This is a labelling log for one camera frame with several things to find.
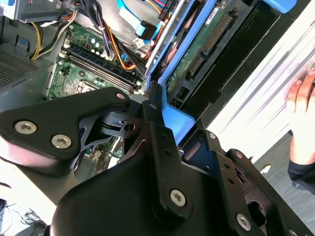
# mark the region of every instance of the red wire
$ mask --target red wire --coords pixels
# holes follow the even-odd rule
[[[161,5],[165,6],[165,3],[163,3],[162,1],[160,1],[160,0],[155,0],[155,1],[157,1],[157,2],[160,3]]]

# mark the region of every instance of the blue plastic drive tray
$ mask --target blue plastic drive tray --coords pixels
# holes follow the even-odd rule
[[[281,13],[286,13],[290,9],[292,9],[295,4],[296,0],[264,0],[267,4],[269,4],[271,7],[275,8]],[[168,78],[172,75],[173,71],[175,70],[177,64],[180,62],[182,57],[184,56],[185,52],[189,48],[190,44],[198,34],[199,30],[207,20],[211,10],[213,9],[216,0],[208,0],[206,1],[204,7],[202,8],[198,18],[193,23],[191,29],[189,30],[187,36],[183,40],[181,46],[179,47],[178,51],[176,52],[173,60],[170,62],[168,67],[166,68],[165,72],[162,74],[160,79],[158,80],[158,83],[162,86],[162,114],[164,118],[165,126],[170,128],[173,131],[174,138],[176,144],[179,144],[179,142],[183,139],[183,137],[190,131],[192,126],[195,124],[195,120],[193,117],[185,114],[184,112],[176,109],[175,107],[169,105],[167,103],[167,92],[166,92],[166,81]],[[168,46],[171,44],[172,39],[175,37],[175,34],[180,30],[180,26],[185,18],[185,16],[188,14],[190,8],[192,7],[192,4],[194,3],[194,0],[190,2],[189,6],[187,7],[183,17],[181,18],[180,22],[178,23],[176,29],[174,30],[172,36],[170,37],[170,40],[165,45],[163,51],[161,52],[161,56],[157,59],[154,66],[150,70],[147,78],[147,87],[150,86],[151,81],[151,75],[153,71],[155,70],[156,66],[159,64],[162,55],[166,53],[166,50]]]

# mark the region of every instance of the finger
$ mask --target finger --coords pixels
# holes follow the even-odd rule
[[[307,112],[315,113],[315,88],[312,91],[308,108],[307,108]]]
[[[299,89],[302,85],[302,81],[298,80],[291,88],[289,95],[286,100],[286,109],[288,112],[294,113],[295,111],[295,102],[296,102],[296,97],[297,93],[299,92]]]
[[[297,93],[296,103],[295,103],[296,113],[306,112],[314,78],[315,78],[315,75],[313,74],[313,71],[310,71],[310,73],[305,77],[305,80],[302,83]]]

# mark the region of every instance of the motherboard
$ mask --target motherboard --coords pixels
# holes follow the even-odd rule
[[[67,30],[46,92],[52,100],[105,87],[116,87],[126,94],[143,94],[145,80],[136,70],[123,69],[114,52],[107,56],[101,35],[77,23]],[[111,159],[122,156],[121,142],[113,137],[105,144],[89,147],[84,157],[97,163],[95,174],[110,167]]]

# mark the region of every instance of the white surface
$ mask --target white surface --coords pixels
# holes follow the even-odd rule
[[[2,159],[0,182],[11,187],[10,189],[0,185],[0,199],[28,206],[47,225],[51,224],[60,199],[78,184],[73,172],[63,177],[44,176]]]
[[[314,24],[311,1],[209,125],[224,150],[239,149],[254,162],[289,131],[285,101],[315,62]]]

